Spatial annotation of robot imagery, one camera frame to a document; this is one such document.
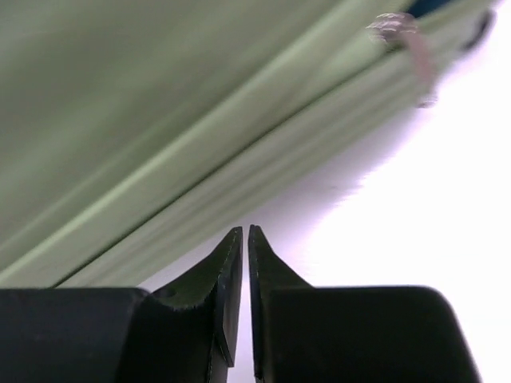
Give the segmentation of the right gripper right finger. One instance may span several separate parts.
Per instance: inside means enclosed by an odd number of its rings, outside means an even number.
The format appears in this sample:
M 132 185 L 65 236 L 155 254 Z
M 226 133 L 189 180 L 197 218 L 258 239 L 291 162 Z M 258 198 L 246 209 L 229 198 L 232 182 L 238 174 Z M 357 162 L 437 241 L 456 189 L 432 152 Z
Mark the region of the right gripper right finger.
M 257 379 L 314 379 L 315 288 L 273 250 L 259 225 L 248 235 L 252 349 Z

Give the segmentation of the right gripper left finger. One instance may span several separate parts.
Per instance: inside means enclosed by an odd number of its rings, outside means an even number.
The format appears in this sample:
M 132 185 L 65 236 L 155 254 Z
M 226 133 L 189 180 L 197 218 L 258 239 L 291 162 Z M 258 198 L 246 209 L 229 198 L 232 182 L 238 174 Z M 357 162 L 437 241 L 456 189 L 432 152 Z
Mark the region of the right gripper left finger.
M 153 292 L 177 310 L 212 303 L 212 333 L 228 367 L 236 359 L 243 275 L 243 228 L 233 227 L 196 265 Z

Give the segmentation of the green hard-shell suitcase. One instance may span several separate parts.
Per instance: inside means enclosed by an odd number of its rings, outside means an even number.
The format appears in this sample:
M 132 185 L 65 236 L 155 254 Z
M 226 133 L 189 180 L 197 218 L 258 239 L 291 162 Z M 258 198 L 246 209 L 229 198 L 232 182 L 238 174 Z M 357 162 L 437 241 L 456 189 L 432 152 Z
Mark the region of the green hard-shell suitcase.
M 135 286 L 418 105 L 488 1 L 4 1 L 1 284 Z

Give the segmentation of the metal zipper pull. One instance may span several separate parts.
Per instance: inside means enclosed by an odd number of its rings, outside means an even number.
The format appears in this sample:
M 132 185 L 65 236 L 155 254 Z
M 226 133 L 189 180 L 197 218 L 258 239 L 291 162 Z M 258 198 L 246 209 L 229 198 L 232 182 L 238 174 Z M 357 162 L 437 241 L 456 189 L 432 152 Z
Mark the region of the metal zipper pull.
M 405 12 L 384 13 L 378 15 L 366 28 L 376 41 L 392 46 L 399 45 L 409 51 L 420 85 L 418 107 L 432 107 L 437 101 L 434 63 L 415 17 Z

